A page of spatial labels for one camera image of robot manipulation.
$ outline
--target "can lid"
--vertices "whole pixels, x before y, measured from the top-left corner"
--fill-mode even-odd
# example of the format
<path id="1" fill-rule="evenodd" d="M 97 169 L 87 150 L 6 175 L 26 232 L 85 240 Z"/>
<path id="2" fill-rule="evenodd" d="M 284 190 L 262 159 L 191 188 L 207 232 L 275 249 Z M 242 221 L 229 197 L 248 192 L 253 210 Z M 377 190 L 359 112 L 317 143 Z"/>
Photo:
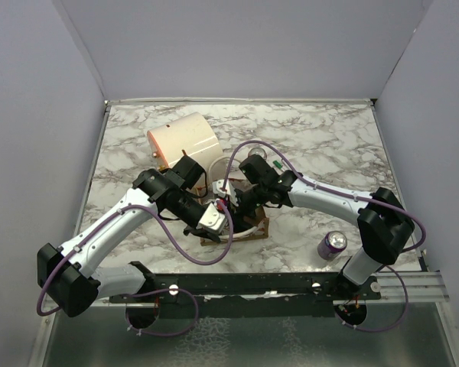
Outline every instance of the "can lid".
<path id="1" fill-rule="evenodd" d="M 328 242 L 334 248 L 346 248 L 347 237 L 342 232 L 333 231 L 328 233 Z"/>

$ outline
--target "purple can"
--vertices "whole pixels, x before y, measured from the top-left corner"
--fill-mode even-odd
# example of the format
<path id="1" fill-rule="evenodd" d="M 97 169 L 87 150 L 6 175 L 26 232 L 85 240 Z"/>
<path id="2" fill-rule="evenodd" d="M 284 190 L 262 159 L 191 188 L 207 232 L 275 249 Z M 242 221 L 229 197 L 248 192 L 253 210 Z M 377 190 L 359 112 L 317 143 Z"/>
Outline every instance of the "purple can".
<path id="1" fill-rule="evenodd" d="M 347 248 L 347 237 L 342 232 L 332 231 L 321 240 L 318 254 L 325 260 L 333 260 L 345 248 Z"/>

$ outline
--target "marble tabletop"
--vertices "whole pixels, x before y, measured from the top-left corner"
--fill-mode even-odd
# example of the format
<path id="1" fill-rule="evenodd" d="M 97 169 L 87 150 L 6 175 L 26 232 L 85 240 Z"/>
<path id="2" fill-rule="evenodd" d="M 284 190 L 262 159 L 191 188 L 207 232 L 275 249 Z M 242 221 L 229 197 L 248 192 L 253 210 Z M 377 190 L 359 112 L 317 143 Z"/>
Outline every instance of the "marble tabletop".
<path id="1" fill-rule="evenodd" d="M 156 167 L 146 138 L 147 130 L 193 112 L 212 126 L 225 153 L 249 139 L 267 141 L 282 151 L 296 168 L 321 182 L 355 190 L 387 187 L 396 192 L 371 107 L 364 104 L 164 104 L 113 106 L 90 193 L 83 214 L 84 230 L 101 217 L 132 185 L 138 174 Z M 270 161 L 274 155 L 267 150 Z M 244 158 L 242 149 L 238 158 Z M 218 264 L 199 266 L 183 258 L 156 221 L 138 227 L 104 260 L 102 266 L 141 261 L 153 272 L 278 272 L 339 271 L 360 248 L 356 227 L 341 219 L 296 208 L 267 209 L 269 238 L 233 244 Z M 189 254 L 210 260 L 224 244 L 201 246 L 200 239 L 184 236 L 182 222 L 167 222 L 176 240 Z M 317 244 L 331 230 L 347 235 L 347 250 L 333 261 L 317 254 Z M 415 252 L 400 255 L 399 270 L 420 270 Z"/>

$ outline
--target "gray wall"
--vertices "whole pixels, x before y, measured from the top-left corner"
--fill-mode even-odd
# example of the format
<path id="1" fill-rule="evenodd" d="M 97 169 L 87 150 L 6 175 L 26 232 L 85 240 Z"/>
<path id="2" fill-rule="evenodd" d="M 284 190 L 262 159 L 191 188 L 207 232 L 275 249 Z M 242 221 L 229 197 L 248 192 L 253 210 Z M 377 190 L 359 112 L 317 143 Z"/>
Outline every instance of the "gray wall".
<path id="1" fill-rule="evenodd" d="M 1 0 L 0 366 L 28 362 L 36 252 L 72 235 L 103 109 L 50 0 Z"/>
<path id="2" fill-rule="evenodd" d="M 377 103 L 408 208 L 459 322 L 459 0 L 436 0 Z"/>
<path id="3" fill-rule="evenodd" d="M 108 99 L 377 98 L 431 2 L 54 1 Z"/>

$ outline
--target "green object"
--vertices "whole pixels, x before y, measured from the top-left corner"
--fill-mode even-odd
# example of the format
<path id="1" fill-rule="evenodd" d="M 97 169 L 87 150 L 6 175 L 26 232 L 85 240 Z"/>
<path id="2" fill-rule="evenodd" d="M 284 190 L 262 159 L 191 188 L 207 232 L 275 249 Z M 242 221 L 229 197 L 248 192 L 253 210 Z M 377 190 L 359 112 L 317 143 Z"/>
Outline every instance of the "green object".
<path id="1" fill-rule="evenodd" d="M 279 163 L 279 161 L 273 161 L 272 162 L 279 170 L 282 169 L 282 164 Z"/>

